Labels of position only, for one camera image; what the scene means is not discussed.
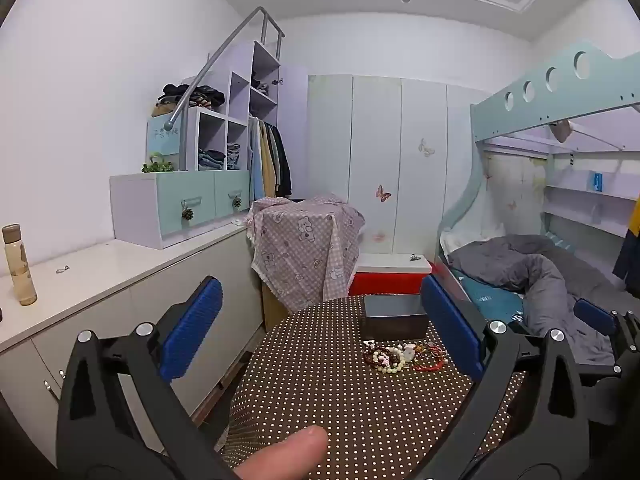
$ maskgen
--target mattress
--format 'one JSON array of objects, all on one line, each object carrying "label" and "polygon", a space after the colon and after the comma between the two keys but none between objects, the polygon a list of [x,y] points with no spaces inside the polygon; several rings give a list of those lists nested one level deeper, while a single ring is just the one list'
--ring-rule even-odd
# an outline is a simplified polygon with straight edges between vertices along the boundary
[{"label": "mattress", "polygon": [[522,299],[515,292],[478,282],[456,269],[451,272],[485,319],[510,323],[513,316],[522,316]]}]

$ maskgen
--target blue gripper pad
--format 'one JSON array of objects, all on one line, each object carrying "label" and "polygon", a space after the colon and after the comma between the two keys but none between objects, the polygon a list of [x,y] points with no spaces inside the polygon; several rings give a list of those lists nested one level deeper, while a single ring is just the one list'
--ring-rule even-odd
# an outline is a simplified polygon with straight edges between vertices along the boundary
[{"label": "blue gripper pad", "polygon": [[474,381],[482,380],[480,341],[433,276],[422,280],[420,301],[458,370]]},{"label": "blue gripper pad", "polygon": [[222,308],[222,285],[208,278],[162,345],[160,376],[168,383],[182,377]]},{"label": "blue gripper pad", "polygon": [[594,330],[602,335],[614,335],[616,333],[616,322],[613,316],[599,306],[587,300],[578,300],[574,305],[574,314],[578,319],[583,320]]}]

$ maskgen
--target bottle cap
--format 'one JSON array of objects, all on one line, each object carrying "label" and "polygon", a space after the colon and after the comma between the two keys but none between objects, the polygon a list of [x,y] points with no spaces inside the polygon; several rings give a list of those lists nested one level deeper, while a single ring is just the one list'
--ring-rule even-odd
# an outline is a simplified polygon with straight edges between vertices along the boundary
[{"label": "bottle cap", "polygon": [[5,244],[13,244],[20,241],[22,238],[20,224],[5,225],[2,228],[2,238],[4,238]]}]

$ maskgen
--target round table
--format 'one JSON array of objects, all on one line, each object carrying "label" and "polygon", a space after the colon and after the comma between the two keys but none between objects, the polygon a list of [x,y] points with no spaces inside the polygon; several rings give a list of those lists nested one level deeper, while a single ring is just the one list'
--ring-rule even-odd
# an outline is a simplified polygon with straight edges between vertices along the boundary
[{"label": "round table", "polygon": [[[267,334],[232,402],[224,451],[231,466],[311,424],[329,434],[312,479],[401,479],[424,457],[471,380],[451,363],[432,373],[373,370],[362,359],[362,315],[361,297],[341,298],[289,316]],[[428,340],[442,345],[431,325]],[[480,451],[500,442],[521,381],[514,374]]]}]

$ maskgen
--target bolt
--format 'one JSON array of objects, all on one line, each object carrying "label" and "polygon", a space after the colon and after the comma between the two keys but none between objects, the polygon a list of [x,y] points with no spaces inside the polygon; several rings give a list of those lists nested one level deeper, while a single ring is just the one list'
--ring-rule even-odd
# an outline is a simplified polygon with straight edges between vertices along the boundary
[{"label": "bolt", "polygon": [[489,328],[491,329],[491,332],[497,334],[504,334],[505,332],[507,332],[507,326],[500,320],[492,321],[491,323],[489,323]]},{"label": "bolt", "polygon": [[91,330],[82,330],[82,332],[78,334],[78,341],[81,343],[86,343],[91,338]]},{"label": "bolt", "polygon": [[154,326],[151,323],[140,323],[136,327],[136,334],[138,335],[149,335],[154,331]]},{"label": "bolt", "polygon": [[562,333],[562,330],[558,330],[557,328],[552,329],[551,339],[554,339],[555,341],[564,341],[564,334]]}]

